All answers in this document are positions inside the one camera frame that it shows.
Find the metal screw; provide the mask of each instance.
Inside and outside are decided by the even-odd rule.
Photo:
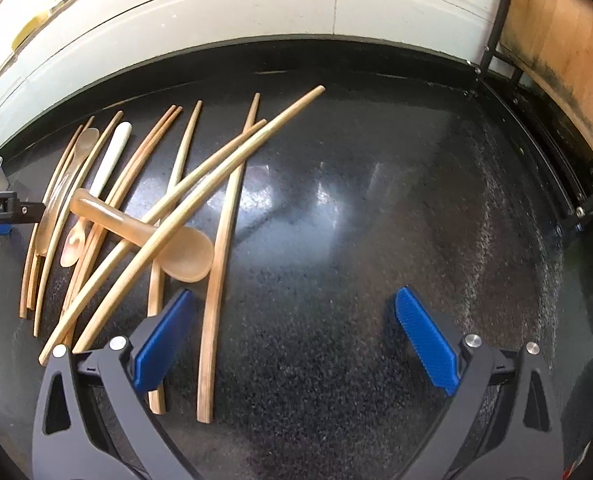
[[[67,346],[65,345],[56,345],[52,350],[54,357],[63,357],[65,354],[67,354]]]
[[[468,334],[465,336],[465,344],[470,348],[478,348],[483,344],[483,340],[476,334]]]
[[[113,350],[122,350],[128,344],[128,340],[125,336],[117,335],[110,340],[110,348]]]
[[[541,351],[539,346],[534,341],[530,341],[528,344],[526,344],[525,349],[532,355],[538,355],[538,352]]]

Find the wall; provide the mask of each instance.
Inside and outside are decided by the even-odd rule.
[[[0,76],[0,147],[134,64],[223,41],[343,36],[478,62],[498,0],[78,0]]]

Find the spoon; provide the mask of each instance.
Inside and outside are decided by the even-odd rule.
[[[112,135],[112,140],[110,140],[110,145],[103,156],[97,174],[94,176],[94,180],[90,186],[90,195],[98,198],[100,192],[103,191],[121,153],[123,153],[131,132],[132,124],[130,123],[123,122],[116,127]],[[88,220],[86,218],[79,217],[74,227],[70,229],[67,237],[65,237],[65,244],[61,253],[62,267],[73,266],[81,257],[85,248],[85,228],[87,227],[87,223]]]
[[[54,234],[58,212],[67,196],[67,191],[75,179],[81,164],[83,164],[90,154],[97,140],[99,140],[99,131],[96,128],[83,130],[76,140],[72,161],[62,175],[59,183],[54,187],[54,191],[46,205],[46,211],[43,213],[43,218],[36,230],[36,254],[39,256],[48,254],[50,238]]]
[[[143,247],[157,227],[146,224],[110,207],[90,195],[86,189],[77,189],[70,202],[70,211]],[[156,257],[161,268],[175,280],[195,283],[208,275],[214,259],[212,240],[192,227],[181,227]]]

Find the speckled granite surface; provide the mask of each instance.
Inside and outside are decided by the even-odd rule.
[[[407,283],[494,345],[539,341],[562,407],[570,397],[584,406],[587,396],[571,392],[593,358],[593,332],[585,329],[593,322],[586,314],[593,284],[588,290],[581,272],[593,261],[593,235],[560,247],[550,191],[533,176],[523,147],[463,91],[366,73],[288,72],[143,96],[97,114],[98,127],[116,109],[133,124],[122,164],[170,104],[186,111],[124,209],[140,216],[164,192],[197,99],[205,106],[189,168],[240,131],[255,91],[262,94],[259,118],[272,118],[319,83],[325,94],[246,170],[214,424],[195,420],[200,326],[169,374],[170,412],[162,421],[182,452],[209,479],[390,478],[445,400],[406,351],[393,314],[391,298]],[[72,130],[7,162],[22,198],[41,198]],[[221,189],[190,224],[213,237],[223,196]],[[58,319],[70,272],[52,272],[37,341],[32,324],[16,314],[29,234],[21,227],[0,238],[0,439],[25,471],[42,374],[36,356]],[[193,288],[201,296],[204,284]],[[99,345],[139,323],[146,295],[143,278]],[[585,376],[593,380],[591,370]],[[576,410],[564,425],[569,454],[582,437]]]

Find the bamboo chopstick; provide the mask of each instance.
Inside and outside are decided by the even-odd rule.
[[[252,106],[245,120],[243,131],[252,124],[259,109],[260,94],[254,95]],[[227,256],[232,239],[236,210],[241,195],[245,161],[230,175],[225,189],[225,199],[221,209],[216,240],[214,241],[214,260],[208,281],[206,307],[203,312],[201,352],[198,360],[198,392],[196,395],[196,420],[209,424],[214,416],[214,371],[216,368],[216,338],[227,270]]]
[[[54,260],[54,255],[56,254],[56,249],[58,247],[61,234],[63,233],[65,222],[67,222],[67,218],[70,214],[68,204],[70,203],[74,191],[83,185],[83,181],[88,176],[88,173],[92,169],[92,166],[94,165],[97,156],[99,156],[99,153],[103,149],[103,146],[105,145],[106,141],[110,138],[110,135],[114,131],[114,128],[118,124],[118,121],[121,119],[121,117],[123,117],[123,112],[116,112],[112,120],[108,123],[108,126],[105,128],[105,131],[103,131],[103,133],[99,137],[99,140],[97,140],[92,151],[88,155],[88,158],[85,159],[83,166],[79,170],[79,173],[76,175],[76,178],[72,183],[72,188],[68,192],[68,196],[64,201],[63,208],[59,213],[58,219],[56,220],[54,232],[52,233],[52,237],[50,238],[46,259],[43,262],[43,272],[41,273],[40,283],[38,284],[38,295],[36,297],[36,312],[34,314],[34,337],[38,337],[38,330],[41,326],[43,298],[45,297],[46,286],[48,286],[48,278],[50,275],[50,270],[52,269],[52,261]]]
[[[194,136],[196,122],[198,121],[199,113],[201,112],[202,101],[196,102],[192,117],[188,121],[188,126],[185,128],[185,133],[180,140],[179,151],[177,152],[170,181],[168,183],[168,192],[173,189],[183,177],[183,170],[185,170],[185,162],[190,151],[190,143]],[[165,273],[157,262],[152,262],[152,270],[150,272],[150,290],[147,297],[147,316],[156,316],[163,310],[163,287],[165,285]],[[163,390],[163,383],[159,384],[156,390],[148,392],[148,402],[150,410],[156,415],[163,415],[165,413],[165,392]]]
[[[43,195],[43,203],[47,203],[50,195],[52,195],[52,190],[54,186],[59,181],[62,173],[65,171],[67,167],[67,161],[72,160],[74,156],[72,149],[76,143],[76,139],[79,138],[79,134],[85,129],[89,128],[94,120],[94,116],[90,117],[83,126],[82,124],[76,129],[76,132],[73,134],[70,142],[68,142],[67,146],[64,149],[63,154],[61,155],[61,159],[58,161],[56,165],[56,169],[52,174],[52,178],[50,178],[50,182],[48,183],[48,187],[46,188],[46,193]],[[36,273],[36,266],[38,265],[38,256],[36,256],[36,231],[38,230],[38,224],[34,225],[32,229],[32,235],[30,236],[30,243],[28,245],[28,254],[25,257],[25,266],[23,267],[23,279],[21,281],[20,286],[20,302],[19,302],[19,317],[25,319],[28,316],[28,293],[30,289],[30,277],[32,274]]]
[[[152,207],[152,209],[150,209],[141,218],[141,221],[154,224],[154,222],[161,218],[162,215],[169,211],[170,207],[174,205],[174,203],[178,201],[179,198],[183,196],[183,194],[190,190],[206,174],[217,167],[220,162],[225,160],[225,158],[227,158],[230,153],[240,146],[245,139],[265,126],[266,123],[267,121],[265,119],[258,121],[247,132],[239,135],[235,139],[232,139],[216,153],[209,156],[198,166],[198,168],[193,170],[188,176],[181,180],[179,185],[174,188],[173,192],[166,194],[161,200],[159,200],[154,205],[154,207]],[[107,277],[110,275],[110,272],[112,272],[119,261],[121,261],[121,259],[126,256],[126,254],[128,254],[130,247],[131,245],[129,242],[126,242],[125,240],[119,242],[119,244],[114,247],[112,252],[105,258],[105,260],[101,262],[99,267],[94,270],[94,273],[90,276],[89,280],[87,280],[84,285],[81,283],[81,288],[78,292],[78,295],[73,298],[72,302],[70,303],[70,308],[63,313],[61,320],[54,329],[54,332],[52,332],[52,335],[48,338],[48,342],[39,355],[39,362],[41,362],[41,364],[45,365],[45,363],[48,362],[49,354],[54,346],[58,345],[62,341],[65,344],[68,344],[67,340],[65,339],[68,331],[70,331],[75,325],[77,318],[87,305],[88,301],[90,301],[96,291],[99,290],[100,283],[107,279]]]
[[[143,169],[145,162],[147,162],[148,157],[182,111],[182,107],[172,105],[154,127],[152,127],[143,142],[141,142],[141,145],[123,168],[123,171],[121,171],[118,179],[116,179],[116,182],[110,190],[110,193],[108,193],[106,199],[108,204],[112,207],[120,207],[125,196],[128,194],[128,191],[132,187],[134,180]],[[70,279],[70,285],[68,286],[68,293],[61,310],[61,316],[63,316],[64,312],[67,310],[70,304],[70,299],[78,293],[78,290],[83,286],[83,283],[90,275],[107,233],[108,232],[103,229],[101,225],[94,224],[92,227],[90,236],[85,244],[84,252],[79,258],[79,261],[74,268],[72,278]],[[73,336],[74,326],[71,327],[67,337],[64,339],[64,343],[67,344],[67,346],[71,346]]]
[[[81,337],[73,348],[73,352],[86,351],[94,342],[101,328],[110,318],[118,303],[125,297],[128,290],[134,285],[147,264],[150,264],[156,255],[170,241],[174,233],[190,218],[207,200],[224,179],[246,160],[256,149],[266,142],[276,131],[308,104],[323,93],[325,88],[318,86],[311,90],[276,118],[272,119],[265,127],[261,128],[253,137],[250,137],[236,152],[224,160],[204,181],[202,181],[180,203],[170,216],[160,225],[157,231],[147,240],[145,245],[134,256],[126,269],[118,277],[110,291],[100,303],[90,322],[81,333]]]

